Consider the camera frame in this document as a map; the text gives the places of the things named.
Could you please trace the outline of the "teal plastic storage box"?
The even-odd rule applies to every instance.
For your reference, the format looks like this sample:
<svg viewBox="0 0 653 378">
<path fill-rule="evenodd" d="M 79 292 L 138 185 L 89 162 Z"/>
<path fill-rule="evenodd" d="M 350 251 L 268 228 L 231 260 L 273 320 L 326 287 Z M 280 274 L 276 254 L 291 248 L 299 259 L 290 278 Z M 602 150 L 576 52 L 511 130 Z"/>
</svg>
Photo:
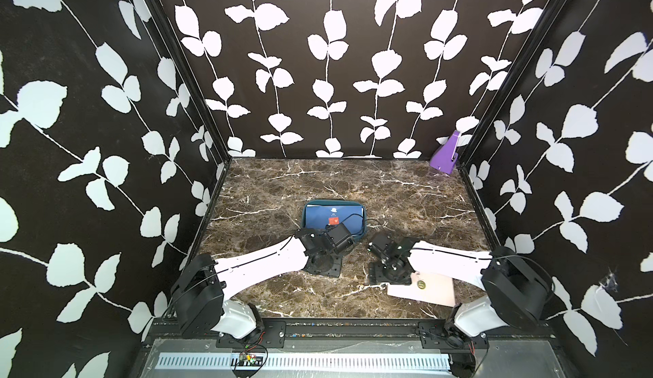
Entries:
<svg viewBox="0 0 653 378">
<path fill-rule="evenodd" d="M 305 206 L 303 228 L 327 228 L 343 224 L 355 239 L 367 232 L 367 212 L 357 202 L 342 199 L 314 199 Z"/>
</svg>

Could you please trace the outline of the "pale pink envelope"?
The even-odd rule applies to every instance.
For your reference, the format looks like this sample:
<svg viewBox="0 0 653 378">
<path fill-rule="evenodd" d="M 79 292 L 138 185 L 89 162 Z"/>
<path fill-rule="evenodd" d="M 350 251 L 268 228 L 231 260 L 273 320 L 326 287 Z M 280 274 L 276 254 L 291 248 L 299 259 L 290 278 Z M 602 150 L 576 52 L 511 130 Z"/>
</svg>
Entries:
<svg viewBox="0 0 653 378">
<path fill-rule="evenodd" d="M 440 274 L 411 274 L 410 284 L 389 284 L 389 296 L 453 308 L 456 305 L 452 278 Z"/>
</svg>

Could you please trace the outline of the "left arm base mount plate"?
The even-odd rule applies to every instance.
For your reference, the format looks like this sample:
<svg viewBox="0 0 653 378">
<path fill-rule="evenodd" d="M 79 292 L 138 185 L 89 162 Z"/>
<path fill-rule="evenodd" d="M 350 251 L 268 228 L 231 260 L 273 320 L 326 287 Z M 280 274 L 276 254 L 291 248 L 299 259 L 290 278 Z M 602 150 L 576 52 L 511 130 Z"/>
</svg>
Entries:
<svg viewBox="0 0 653 378">
<path fill-rule="evenodd" d="M 224 334 L 216 342 L 217 348 L 244 349 L 246 346 L 257 348 L 266 347 L 283 348 L 287 332 L 287 324 L 282 320 L 264 319 L 261 326 L 257 326 L 251 333 L 242 339 L 236 339 Z"/>
</svg>

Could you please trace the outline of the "dark blue envelope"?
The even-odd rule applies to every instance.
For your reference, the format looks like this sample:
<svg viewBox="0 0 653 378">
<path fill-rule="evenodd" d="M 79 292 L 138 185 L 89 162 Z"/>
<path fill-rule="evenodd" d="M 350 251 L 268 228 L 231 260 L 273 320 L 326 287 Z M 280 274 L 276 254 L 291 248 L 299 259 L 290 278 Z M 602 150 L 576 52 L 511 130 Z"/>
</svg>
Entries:
<svg viewBox="0 0 653 378">
<path fill-rule="evenodd" d="M 361 233 L 364 209 L 359 204 L 308 204 L 304 208 L 305 228 L 326 229 L 343 224 L 354 233 Z"/>
</svg>

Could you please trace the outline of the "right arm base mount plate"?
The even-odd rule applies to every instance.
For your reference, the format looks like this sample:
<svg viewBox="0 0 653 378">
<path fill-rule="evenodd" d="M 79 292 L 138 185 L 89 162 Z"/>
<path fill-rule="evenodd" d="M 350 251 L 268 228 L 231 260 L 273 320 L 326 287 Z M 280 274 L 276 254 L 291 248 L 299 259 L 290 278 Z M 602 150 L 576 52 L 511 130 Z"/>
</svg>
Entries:
<svg viewBox="0 0 653 378">
<path fill-rule="evenodd" d="M 469 337 L 445 320 L 432 319 L 418 322 L 415 330 L 423 349 L 437 349 L 442 352 L 473 352 L 488 349 L 488 340 Z"/>
</svg>

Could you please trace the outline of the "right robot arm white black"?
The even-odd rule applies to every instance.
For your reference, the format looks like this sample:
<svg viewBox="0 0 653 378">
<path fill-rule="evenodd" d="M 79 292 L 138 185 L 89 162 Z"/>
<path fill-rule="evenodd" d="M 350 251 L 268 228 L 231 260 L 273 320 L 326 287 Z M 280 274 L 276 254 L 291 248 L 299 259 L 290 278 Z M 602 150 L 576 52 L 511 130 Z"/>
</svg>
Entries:
<svg viewBox="0 0 653 378">
<path fill-rule="evenodd" d="M 371 284 L 389 296 L 452 308 L 444 335 L 477 337 L 512 327 L 533 331 L 554 292 L 551 276 L 510 248 L 458 250 L 415 238 L 377 234 L 367 245 L 377 262 Z"/>
</svg>

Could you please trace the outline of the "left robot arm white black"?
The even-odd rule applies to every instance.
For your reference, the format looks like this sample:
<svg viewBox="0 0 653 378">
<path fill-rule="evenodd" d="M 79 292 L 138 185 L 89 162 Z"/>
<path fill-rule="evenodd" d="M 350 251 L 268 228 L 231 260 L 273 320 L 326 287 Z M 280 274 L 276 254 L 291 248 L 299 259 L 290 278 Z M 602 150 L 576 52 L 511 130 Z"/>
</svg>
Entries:
<svg viewBox="0 0 653 378">
<path fill-rule="evenodd" d="M 168 311 L 184 339 L 221 333 L 243 343 L 258 340 L 265 332 L 262 318 L 252 304 L 236 301 L 236 295 L 292 272 L 336 278 L 342 258 L 359 240 L 340 223 L 301 228 L 275 245 L 238 257 L 198 255 L 174 283 Z"/>
</svg>

